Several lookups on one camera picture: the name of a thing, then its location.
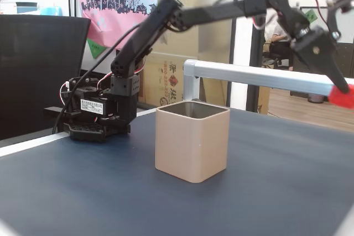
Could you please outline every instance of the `table surface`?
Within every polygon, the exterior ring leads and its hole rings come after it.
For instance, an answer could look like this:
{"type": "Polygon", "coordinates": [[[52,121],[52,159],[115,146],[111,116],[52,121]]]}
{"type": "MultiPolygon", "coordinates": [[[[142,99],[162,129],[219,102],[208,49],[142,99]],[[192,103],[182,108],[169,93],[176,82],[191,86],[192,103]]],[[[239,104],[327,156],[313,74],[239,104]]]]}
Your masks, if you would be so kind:
{"type": "Polygon", "coordinates": [[[155,169],[155,114],[106,143],[0,157],[0,219],[20,235],[332,236],[354,203],[354,134],[231,112],[227,169],[155,169]]]}

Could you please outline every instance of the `cardboard box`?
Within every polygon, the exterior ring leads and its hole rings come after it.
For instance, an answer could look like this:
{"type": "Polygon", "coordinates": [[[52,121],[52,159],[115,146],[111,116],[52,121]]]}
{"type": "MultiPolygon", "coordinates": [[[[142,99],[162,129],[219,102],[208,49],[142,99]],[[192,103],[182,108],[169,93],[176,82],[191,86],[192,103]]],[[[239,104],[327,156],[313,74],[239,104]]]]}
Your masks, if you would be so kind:
{"type": "Polygon", "coordinates": [[[269,108],[269,96],[270,96],[270,88],[269,87],[259,87],[258,93],[258,113],[268,114],[269,108]]]}
{"type": "MultiPolygon", "coordinates": [[[[194,7],[197,0],[179,0],[184,7],[194,7]]],[[[173,33],[166,31],[153,46],[153,50],[158,53],[168,53],[175,55],[197,56],[199,52],[199,27],[192,27],[183,33],[173,33]]]]}
{"type": "Polygon", "coordinates": [[[183,64],[186,59],[152,52],[144,67],[143,102],[164,106],[182,101],[183,64]]]}

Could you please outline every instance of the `robotic arm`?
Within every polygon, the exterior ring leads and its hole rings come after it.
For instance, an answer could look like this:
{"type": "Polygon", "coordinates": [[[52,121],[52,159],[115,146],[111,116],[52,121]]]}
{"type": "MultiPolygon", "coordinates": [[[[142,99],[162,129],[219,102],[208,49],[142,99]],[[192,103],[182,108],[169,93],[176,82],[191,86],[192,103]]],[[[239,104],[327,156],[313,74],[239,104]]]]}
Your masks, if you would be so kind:
{"type": "MultiPolygon", "coordinates": [[[[240,0],[192,9],[182,9],[178,0],[161,0],[113,60],[109,89],[100,91],[96,88],[98,80],[87,78],[73,91],[80,78],[70,80],[69,91],[62,93],[64,100],[74,93],[62,117],[64,130],[75,139],[100,141],[111,134],[130,132],[129,124],[136,117],[136,94],[139,92],[139,75],[134,74],[134,69],[167,29],[184,32],[199,24],[266,14],[268,8],[277,11],[278,23],[296,40],[291,48],[299,60],[327,75],[341,92],[347,93],[348,84],[332,56],[340,37],[335,12],[339,8],[343,12],[350,10],[351,1],[338,0],[329,8],[330,31],[327,32],[321,27],[310,29],[306,16],[292,8],[288,0],[240,0]],[[98,118],[97,123],[93,122],[94,117],[98,118]]],[[[46,112],[53,114],[59,110],[52,107],[46,112]]]]}

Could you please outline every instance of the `beige cup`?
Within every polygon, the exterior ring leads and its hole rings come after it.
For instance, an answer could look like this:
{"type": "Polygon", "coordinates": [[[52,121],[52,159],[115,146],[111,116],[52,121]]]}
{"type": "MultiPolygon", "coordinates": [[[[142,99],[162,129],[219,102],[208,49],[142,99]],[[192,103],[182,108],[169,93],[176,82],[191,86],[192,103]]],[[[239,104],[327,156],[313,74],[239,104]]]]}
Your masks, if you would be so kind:
{"type": "Polygon", "coordinates": [[[185,101],[156,111],[156,169],[203,182],[226,168],[230,110],[185,101]]]}

